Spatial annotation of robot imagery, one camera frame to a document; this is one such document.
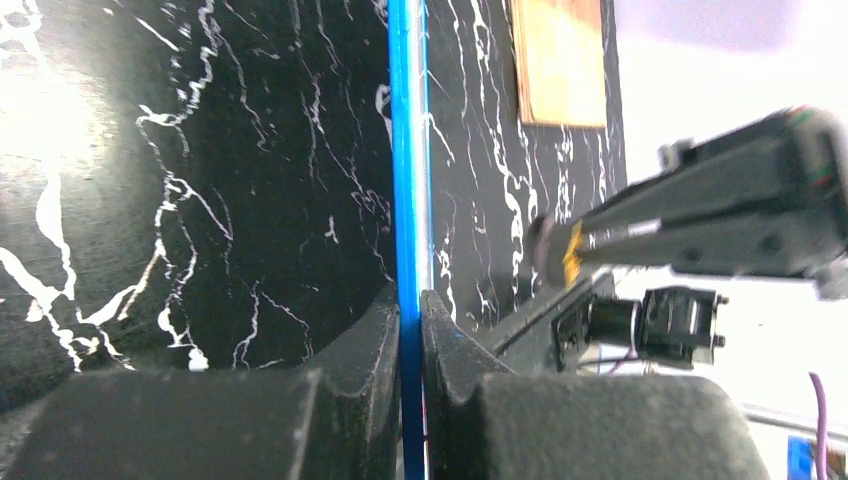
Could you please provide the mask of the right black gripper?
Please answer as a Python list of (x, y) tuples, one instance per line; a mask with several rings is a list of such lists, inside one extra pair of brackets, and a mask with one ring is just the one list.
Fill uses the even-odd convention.
[(576, 226), (578, 263), (808, 279), (847, 295), (847, 151), (840, 122), (799, 107), (662, 150), (667, 168)]

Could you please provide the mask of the blue framed whiteboard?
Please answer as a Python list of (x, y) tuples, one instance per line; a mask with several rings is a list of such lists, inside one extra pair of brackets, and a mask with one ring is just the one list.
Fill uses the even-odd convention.
[(407, 479), (428, 476), (421, 293), (433, 288), (426, 3), (388, 3), (396, 283)]

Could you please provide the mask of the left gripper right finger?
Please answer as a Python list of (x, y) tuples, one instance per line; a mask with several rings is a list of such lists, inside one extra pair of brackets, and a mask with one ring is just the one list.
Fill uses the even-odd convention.
[(521, 376), (421, 296), (434, 479), (765, 479), (746, 419), (695, 376)]

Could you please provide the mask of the yellow bone shaped eraser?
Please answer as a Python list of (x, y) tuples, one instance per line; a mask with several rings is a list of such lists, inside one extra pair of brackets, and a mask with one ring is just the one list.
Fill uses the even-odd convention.
[(562, 223), (553, 215), (536, 217), (524, 237), (533, 269), (548, 286), (573, 288), (581, 271), (576, 251), (583, 245), (582, 218)]

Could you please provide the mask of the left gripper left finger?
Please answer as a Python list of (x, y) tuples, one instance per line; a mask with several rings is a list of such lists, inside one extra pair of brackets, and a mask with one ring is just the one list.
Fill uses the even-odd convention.
[(391, 479), (399, 309), (366, 313), (292, 369), (92, 373), (35, 417), (8, 479)]

